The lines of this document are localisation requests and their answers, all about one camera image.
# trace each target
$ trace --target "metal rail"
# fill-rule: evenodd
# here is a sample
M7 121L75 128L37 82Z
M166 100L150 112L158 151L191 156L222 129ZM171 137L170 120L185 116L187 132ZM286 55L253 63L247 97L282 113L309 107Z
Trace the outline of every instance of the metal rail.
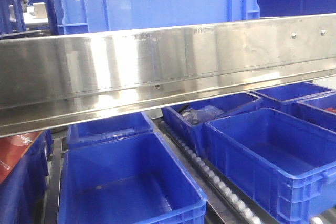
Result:
M0 41L0 137L336 74L336 14Z

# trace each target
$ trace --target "crate rim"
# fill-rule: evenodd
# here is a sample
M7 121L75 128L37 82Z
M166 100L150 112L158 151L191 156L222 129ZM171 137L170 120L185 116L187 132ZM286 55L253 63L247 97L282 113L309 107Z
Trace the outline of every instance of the crate rim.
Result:
M286 84L283 84L281 86L273 86L273 87L268 87L268 88L264 88L264 89L271 89L271 88L275 88L275 87L285 87L287 85L299 84L299 83L306 83L306 84L309 84L309 85L313 85L313 86L318 86L318 87L330 89L329 91L325 91L325 92L321 92L321 93L316 93L316 94L324 95L324 94L329 94L329 93L336 93L336 90L334 90L334 89L331 89L331 88L328 88L328 87L325 87L325 86L322 86L322 85L310 83L310 82L286 83ZM266 97L266 98L269 98L269 99L271 99L273 101L280 102L280 103L296 102L296 101L306 100L306 99L309 99L309 98L312 98L312 97L316 96L316 94L309 94L309 95L304 95L302 97L296 97L296 98L287 99L287 100L279 100L279 99L276 99L274 97L270 97L270 96L268 96L266 94L260 93L260 92L258 92L259 90L255 90L255 91L253 91L253 93L256 94L256 95L260 95L261 97Z

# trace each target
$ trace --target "crate handle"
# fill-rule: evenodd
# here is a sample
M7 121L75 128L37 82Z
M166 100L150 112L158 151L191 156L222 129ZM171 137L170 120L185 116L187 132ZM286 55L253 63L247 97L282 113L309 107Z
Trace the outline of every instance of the crate handle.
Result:
M323 177L327 185L336 182L336 170L333 173L329 174L327 172L323 173Z

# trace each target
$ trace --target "shelf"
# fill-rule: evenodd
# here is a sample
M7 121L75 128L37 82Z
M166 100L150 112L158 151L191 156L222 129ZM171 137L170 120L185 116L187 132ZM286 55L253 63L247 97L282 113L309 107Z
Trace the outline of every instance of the shelf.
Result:
M0 42L0 137L336 75L336 14Z

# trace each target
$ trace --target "item inside crate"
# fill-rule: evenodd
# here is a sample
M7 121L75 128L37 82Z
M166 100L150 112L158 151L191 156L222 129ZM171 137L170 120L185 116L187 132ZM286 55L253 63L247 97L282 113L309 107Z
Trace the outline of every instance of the item inside crate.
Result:
M181 113L181 116L183 116L192 125L197 125L199 123L205 123L215 119L222 114L224 114L223 110L212 105L207 105L199 110L195 110L193 108L186 109Z

